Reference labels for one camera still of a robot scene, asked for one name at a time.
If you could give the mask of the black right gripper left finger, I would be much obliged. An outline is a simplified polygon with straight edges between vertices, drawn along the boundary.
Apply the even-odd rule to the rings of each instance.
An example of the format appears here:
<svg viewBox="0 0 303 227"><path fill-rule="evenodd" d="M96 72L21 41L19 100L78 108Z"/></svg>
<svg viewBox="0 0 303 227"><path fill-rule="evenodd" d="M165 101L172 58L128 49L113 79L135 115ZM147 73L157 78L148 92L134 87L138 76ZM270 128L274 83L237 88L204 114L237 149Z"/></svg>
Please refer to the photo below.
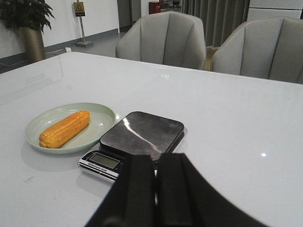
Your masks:
<svg viewBox="0 0 303 227"><path fill-rule="evenodd" d="M129 156L87 227L152 227L155 174L148 155Z"/></svg>

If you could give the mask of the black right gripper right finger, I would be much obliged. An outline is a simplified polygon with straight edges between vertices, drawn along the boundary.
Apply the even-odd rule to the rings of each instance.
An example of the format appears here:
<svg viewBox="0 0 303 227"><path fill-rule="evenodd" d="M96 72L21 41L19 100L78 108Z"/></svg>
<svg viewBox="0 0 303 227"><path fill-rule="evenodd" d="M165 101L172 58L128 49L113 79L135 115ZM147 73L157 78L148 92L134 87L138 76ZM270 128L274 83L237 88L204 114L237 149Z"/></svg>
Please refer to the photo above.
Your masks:
<svg viewBox="0 0 303 227"><path fill-rule="evenodd" d="M159 227L262 227L224 198L185 154L163 154L157 172Z"/></svg>

